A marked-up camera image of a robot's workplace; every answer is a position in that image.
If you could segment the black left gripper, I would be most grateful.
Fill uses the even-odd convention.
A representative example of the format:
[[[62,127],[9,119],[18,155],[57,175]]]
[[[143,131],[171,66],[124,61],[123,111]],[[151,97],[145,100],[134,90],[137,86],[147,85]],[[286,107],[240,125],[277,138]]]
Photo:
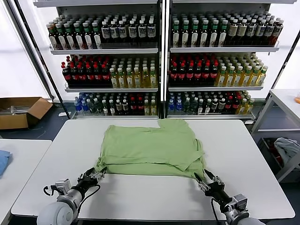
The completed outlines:
[[[101,181],[106,174],[107,167],[102,168],[99,172],[94,167],[88,169],[77,179],[77,190],[88,190],[94,187]]]

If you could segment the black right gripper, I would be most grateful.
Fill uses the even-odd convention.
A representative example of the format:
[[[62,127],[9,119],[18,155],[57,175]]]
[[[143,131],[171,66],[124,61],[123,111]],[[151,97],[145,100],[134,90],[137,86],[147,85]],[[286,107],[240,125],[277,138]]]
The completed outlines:
[[[224,182],[207,169],[204,169],[204,172],[211,182],[207,181],[204,183],[200,176],[197,173],[194,173],[195,179],[198,182],[198,187],[204,191],[206,196],[215,199],[218,204],[228,204],[229,195],[224,191]]]

